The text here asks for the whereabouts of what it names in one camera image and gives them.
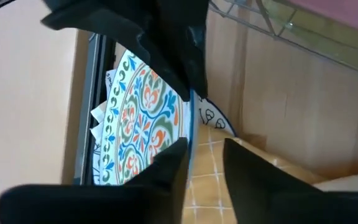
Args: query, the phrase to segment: floral pattern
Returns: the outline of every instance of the floral pattern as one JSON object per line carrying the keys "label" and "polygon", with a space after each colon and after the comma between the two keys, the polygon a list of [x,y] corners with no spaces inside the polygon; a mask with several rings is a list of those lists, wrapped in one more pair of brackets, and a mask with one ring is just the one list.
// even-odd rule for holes
{"label": "floral pattern", "polygon": [[153,163],[179,137],[189,137],[190,102],[183,102],[130,51],[111,85],[99,163],[101,185],[121,185]]}

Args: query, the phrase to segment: metal dish rack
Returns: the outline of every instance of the metal dish rack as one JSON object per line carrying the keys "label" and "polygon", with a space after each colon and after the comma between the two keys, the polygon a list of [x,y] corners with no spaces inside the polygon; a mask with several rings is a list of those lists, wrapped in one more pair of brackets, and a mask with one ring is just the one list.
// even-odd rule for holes
{"label": "metal dish rack", "polygon": [[[286,7],[288,13],[285,17],[279,18],[278,16],[269,12],[269,9],[266,7],[267,4],[281,4],[281,6]],[[235,15],[234,13],[232,13],[235,7],[237,9],[246,9],[250,13],[256,13],[262,16],[265,22],[264,26],[255,25]],[[294,5],[286,4],[285,0],[211,0],[209,3],[209,10],[218,13],[222,17],[232,19],[246,27],[259,31],[265,35],[271,36],[275,40],[282,41],[315,56],[358,71],[358,58],[356,59],[356,63],[349,63],[349,61],[341,58],[340,55],[343,52],[348,55],[358,55],[358,48],[344,44],[338,40],[330,39],[329,37],[319,35],[303,27],[297,27],[296,24],[292,22],[293,18],[298,12],[305,11],[297,8]],[[321,42],[324,42],[323,46],[326,46],[326,48],[332,48],[333,46],[335,46],[337,47],[337,49],[341,48],[341,51],[340,53],[325,52],[321,50],[322,45],[320,45],[320,49],[314,49],[310,46],[305,45],[302,41],[286,38],[284,36],[285,31],[294,32],[294,30],[298,33],[302,32],[304,36],[310,36],[315,39],[320,39]]]}

